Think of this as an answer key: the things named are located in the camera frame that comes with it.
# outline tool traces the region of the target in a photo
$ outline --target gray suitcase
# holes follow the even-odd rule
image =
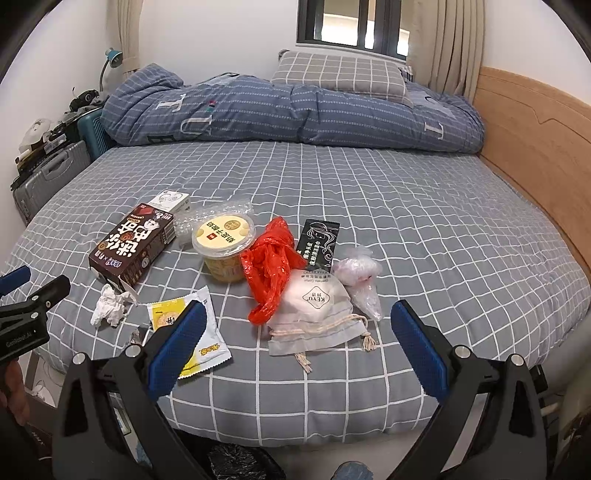
[[[12,192],[23,221],[28,225],[51,197],[89,165],[83,141],[52,153]]]

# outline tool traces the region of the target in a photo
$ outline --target suitcase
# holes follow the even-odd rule
[[[23,221],[28,225],[41,207],[89,165],[83,141],[52,153],[12,192]]]
[[[83,113],[76,120],[80,139],[86,142],[86,149],[88,150],[91,161],[95,161],[108,149],[116,145],[115,140],[107,135],[103,124],[100,122],[102,112],[102,108],[97,108],[96,110]]]

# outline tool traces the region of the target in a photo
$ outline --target yellow cup lid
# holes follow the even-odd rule
[[[193,232],[193,246],[207,257],[235,255],[252,244],[255,234],[250,218],[220,215],[206,220]]]

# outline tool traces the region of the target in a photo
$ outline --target person's hand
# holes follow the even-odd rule
[[[8,407],[19,425],[24,425],[29,419],[29,404],[27,403],[27,394],[25,385],[22,381],[21,366],[17,360],[10,362],[6,368],[4,377],[6,386],[10,390],[10,400],[0,391],[0,404],[4,408]]]

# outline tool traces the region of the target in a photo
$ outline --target white box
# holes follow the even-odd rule
[[[188,193],[163,190],[150,200],[148,205],[175,214],[189,210],[191,208],[191,198]]]

